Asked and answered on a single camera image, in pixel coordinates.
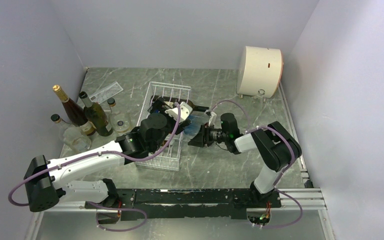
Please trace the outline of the clear bottle blue emblem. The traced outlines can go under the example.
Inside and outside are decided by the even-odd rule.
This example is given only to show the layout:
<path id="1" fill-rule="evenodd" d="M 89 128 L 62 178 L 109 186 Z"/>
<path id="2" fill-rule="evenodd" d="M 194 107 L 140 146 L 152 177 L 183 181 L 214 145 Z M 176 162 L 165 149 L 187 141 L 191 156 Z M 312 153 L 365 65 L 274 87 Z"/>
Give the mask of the clear bottle blue emblem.
<path id="1" fill-rule="evenodd" d="M 109 120 L 113 130 L 120 135 L 129 132 L 132 126 L 130 114 L 121 110 L 113 97 L 107 100 L 107 104 L 110 108 Z"/>

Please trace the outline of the green wine bottle white label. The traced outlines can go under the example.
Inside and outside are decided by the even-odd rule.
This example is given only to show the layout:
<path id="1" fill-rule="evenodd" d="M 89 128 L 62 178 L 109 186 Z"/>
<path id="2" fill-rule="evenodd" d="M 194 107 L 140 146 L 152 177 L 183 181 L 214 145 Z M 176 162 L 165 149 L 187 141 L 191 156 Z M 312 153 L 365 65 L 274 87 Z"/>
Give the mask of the green wine bottle white label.
<path id="1" fill-rule="evenodd" d="M 102 137 L 110 136 L 113 128 L 101 105 L 93 102 L 85 91 L 81 91 L 78 96 L 84 104 L 83 112 L 86 118 L 92 122 L 97 133 Z"/>

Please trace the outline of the small clear glass bottle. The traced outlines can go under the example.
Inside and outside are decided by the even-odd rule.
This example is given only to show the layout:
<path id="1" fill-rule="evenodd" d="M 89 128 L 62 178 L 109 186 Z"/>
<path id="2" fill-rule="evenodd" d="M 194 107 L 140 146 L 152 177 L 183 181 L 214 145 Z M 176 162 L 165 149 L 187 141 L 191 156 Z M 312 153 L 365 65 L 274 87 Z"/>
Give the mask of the small clear glass bottle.
<path id="1" fill-rule="evenodd" d="M 265 92 L 264 89 L 259 89 L 259 90 L 258 90 L 257 97 L 258 97 L 259 99 L 261 99 L 263 102 L 265 102 L 265 101 L 266 101 L 265 94 L 266 94 L 266 92 Z"/>

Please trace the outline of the clear bottle cork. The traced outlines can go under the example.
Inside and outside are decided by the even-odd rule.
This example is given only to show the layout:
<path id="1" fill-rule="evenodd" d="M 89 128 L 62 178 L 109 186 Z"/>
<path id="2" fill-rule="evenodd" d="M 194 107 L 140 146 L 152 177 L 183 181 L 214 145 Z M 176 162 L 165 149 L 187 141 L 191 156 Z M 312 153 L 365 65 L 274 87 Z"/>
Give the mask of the clear bottle cork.
<path id="1" fill-rule="evenodd" d="M 90 149 L 92 141 L 79 127 L 64 121 L 58 114 L 50 116 L 52 122 L 58 127 L 59 139 L 75 153 L 83 153 Z"/>

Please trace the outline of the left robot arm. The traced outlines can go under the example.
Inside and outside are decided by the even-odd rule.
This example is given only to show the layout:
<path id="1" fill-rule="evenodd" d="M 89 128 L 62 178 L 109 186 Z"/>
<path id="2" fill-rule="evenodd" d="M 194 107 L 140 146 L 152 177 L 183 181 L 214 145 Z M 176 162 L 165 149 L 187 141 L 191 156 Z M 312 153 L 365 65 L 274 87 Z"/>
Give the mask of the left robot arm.
<path id="1" fill-rule="evenodd" d="M 114 207 L 119 194 L 110 179 L 80 181 L 85 175 L 132 162 L 144 162 L 160 155 L 175 135 L 190 125 L 193 107 L 186 101 L 172 105 L 158 97 L 140 124 L 115 140 L 86 152 L 47 160 L 34 157 L 24 175 L 27 206 L 42 212 L 62 202 L 86 201 Z"/>

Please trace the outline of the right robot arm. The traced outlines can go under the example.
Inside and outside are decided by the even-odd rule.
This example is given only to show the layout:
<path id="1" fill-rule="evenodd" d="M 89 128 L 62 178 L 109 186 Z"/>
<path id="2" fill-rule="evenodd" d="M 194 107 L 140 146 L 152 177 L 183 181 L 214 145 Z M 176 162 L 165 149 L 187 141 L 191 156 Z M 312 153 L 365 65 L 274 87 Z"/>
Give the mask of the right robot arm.
<path id="1" fill-rule="evenodd" d="M 226 150 L 234 155 L 258 150 L 263 165 L 250 185 L 253 191 L 249 199 L 255 207 L 262 207 L 268 202 L 268 193 L 274 190 L 284 171 L 302 155 L 302 149 L 278 121 L 246 134 L 240 132 L 237 119 L 232 113 L 222 114 L 220 123 L 221 128 L 215 128 L 210 123 L 202 124 L 188 145 L 204 148 L 223 143 Z"/>

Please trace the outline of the dark green wine bottle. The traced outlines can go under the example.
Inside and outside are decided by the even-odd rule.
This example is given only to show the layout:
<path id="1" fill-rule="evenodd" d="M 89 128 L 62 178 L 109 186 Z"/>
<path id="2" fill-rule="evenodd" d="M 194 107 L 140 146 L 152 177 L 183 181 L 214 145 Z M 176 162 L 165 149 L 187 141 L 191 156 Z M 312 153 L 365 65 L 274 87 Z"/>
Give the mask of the dark green wine bottle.
<path id="1" fill-rule="evenodd" d="M 205 112 L 207 110 L 209 110 L 210 108 L 208 106 L 203 106 L 203 105 L 198 105 L 198 104 L 195 104 L 193 101 L 191 101 L 190 99 L 183 99 L 183 98 L 176 98 L 176 97 L 169 97 L 169 96 L 160 96 L 160 95 L 155 95 L 153 96 L 151 99 L 152 99 L 152 102 L 155 102 L 158 98 L 163 98 L 163 101 L 169 105 L 169 106 L 173 106 L 175 102 L 178 102 L 179 104 L 181 104 L 182 102 L 185 102 L 187 103 L 190 107 L 192 107 L 192 111 L 193 112 Z"/>

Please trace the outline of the amber bottle gold cap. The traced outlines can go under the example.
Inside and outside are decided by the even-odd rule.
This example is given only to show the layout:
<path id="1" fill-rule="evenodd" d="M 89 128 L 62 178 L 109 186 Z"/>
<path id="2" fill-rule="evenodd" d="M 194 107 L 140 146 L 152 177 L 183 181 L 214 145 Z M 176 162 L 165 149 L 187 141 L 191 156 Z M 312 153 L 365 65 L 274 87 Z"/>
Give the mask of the amber bottle gold cap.
<path id="1" fill-rule="evenodd" d="M 60 99 L 69 120 L 76 127 L 79 127 L 87 136 L 92 136 L 96 132 L 96 129 L 87 119 L 83 109 L 65 93 L 60 85 L 56 84 L 52 89 Z"/>

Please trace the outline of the cream cylindrical appliance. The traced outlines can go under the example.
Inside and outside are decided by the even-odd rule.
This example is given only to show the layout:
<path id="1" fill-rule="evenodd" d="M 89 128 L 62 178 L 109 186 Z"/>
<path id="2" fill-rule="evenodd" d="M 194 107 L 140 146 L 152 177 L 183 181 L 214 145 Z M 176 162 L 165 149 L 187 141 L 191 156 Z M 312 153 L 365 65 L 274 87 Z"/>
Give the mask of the cream cylindrical appliance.
<path id="1" fill-rule="evenodd" d="M 239 95 L 257 97 L 258 90 L 265 90 L 265 98 L 277 91 L 284 59 L 280 49 L 245 46 L 240 59 L 236 92 Z"/>

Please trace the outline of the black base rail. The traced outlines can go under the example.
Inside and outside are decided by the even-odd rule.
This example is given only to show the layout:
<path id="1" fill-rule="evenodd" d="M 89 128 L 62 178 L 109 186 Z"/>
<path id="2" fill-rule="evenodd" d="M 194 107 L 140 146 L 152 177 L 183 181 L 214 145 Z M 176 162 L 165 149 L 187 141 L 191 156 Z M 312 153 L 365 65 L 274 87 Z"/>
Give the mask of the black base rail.
<path id="1" fill-rule="evenodd" d="M 118 188 L 98 203 L 120 208 L 120 221 L 174 218 L 229 217 L 246 220 L 249 209 L 280 208 L 280 195 L 272 190 L 260 194 L 250 188 L 133 189 Z"/>

